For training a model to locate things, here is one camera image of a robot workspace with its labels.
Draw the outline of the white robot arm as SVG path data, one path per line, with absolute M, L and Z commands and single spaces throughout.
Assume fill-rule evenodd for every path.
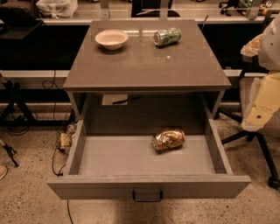
M 257 56 L 261 67 L 269 74 L 254 79 L 241 126 L 247 131 L 258 131 L 280 108 L 280 15 L 277 15 L 264 31 L 251 39 L 241 54 Z

